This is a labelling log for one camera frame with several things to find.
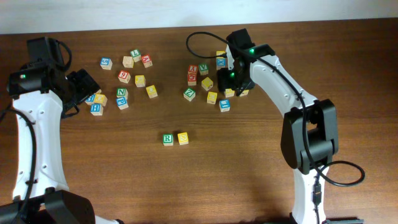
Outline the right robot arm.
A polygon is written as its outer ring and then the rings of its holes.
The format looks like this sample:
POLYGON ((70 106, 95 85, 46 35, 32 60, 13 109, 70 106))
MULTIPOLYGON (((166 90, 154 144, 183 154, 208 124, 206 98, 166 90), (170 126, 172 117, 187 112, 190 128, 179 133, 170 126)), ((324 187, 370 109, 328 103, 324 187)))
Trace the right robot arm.
POLYGON ((304 90, 267 44, 256 45, 246 29, 225 38, 221 54, 227 66, 218 71, 218 88, 241 95, 258 85, 283 117, 280 148, 294 173, 292 223, 326 223, 323 191, 338 152, 336 108, 304 90))

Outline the green R block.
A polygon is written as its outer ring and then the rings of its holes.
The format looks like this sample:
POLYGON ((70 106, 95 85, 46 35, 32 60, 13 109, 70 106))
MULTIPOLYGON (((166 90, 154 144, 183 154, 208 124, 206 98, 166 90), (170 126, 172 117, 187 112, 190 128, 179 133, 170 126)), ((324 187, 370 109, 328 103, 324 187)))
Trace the green R block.
POLYGON ((164 146, 173 146, 174 136, 172 134, 164 134, 162 136, 162 142, 164 146))

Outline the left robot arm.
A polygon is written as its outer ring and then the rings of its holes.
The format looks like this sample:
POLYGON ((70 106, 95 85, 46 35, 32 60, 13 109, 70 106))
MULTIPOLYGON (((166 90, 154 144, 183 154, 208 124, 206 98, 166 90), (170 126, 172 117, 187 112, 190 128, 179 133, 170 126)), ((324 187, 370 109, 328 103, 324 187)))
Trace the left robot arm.
POLYGON ((14 113, 18 127, 18 171, 12 203, 1 206, 1 223, 110 223, 91 202, 69 191, 62 166, 60 122, 78 114, 79 104, 100 86, 84 69, 67 74, 65 43, 40 37, 27 41, 29 62, 10 74, 12 101, 1 116, 14 113))

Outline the yellow S block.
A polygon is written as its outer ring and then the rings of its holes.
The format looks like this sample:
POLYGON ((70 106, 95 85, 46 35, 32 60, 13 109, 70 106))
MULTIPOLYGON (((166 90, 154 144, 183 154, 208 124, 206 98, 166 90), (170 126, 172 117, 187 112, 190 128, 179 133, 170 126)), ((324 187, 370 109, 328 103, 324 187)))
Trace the yellow S block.
POLYGON ((180 145, 186 145, 186 144, 189 143, 189 138, 188 138, 188 133, 187 132, 178 133, 177 137, 178 137, 178 143, 180 145))
POLYGON ((226 98, 233 97, 234 95, 235 95, 235 91, 234 91, 234 90, 232 90, 232 89, 230 89, 230 88, 225 89, 225 91, 224 91, 224 96, 225 96, 226 98))

